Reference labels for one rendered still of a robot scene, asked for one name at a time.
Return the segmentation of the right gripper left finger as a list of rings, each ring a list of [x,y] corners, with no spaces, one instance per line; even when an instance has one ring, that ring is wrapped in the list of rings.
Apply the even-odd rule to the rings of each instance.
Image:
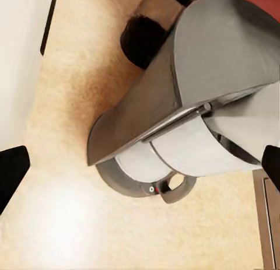
[[[0,216],[30,168],[24,145],[0,152]]]

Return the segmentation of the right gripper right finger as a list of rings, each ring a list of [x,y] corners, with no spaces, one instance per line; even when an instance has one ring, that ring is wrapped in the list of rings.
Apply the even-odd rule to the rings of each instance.
[[[280,192],[280,147],[267,145],[261,165]]]

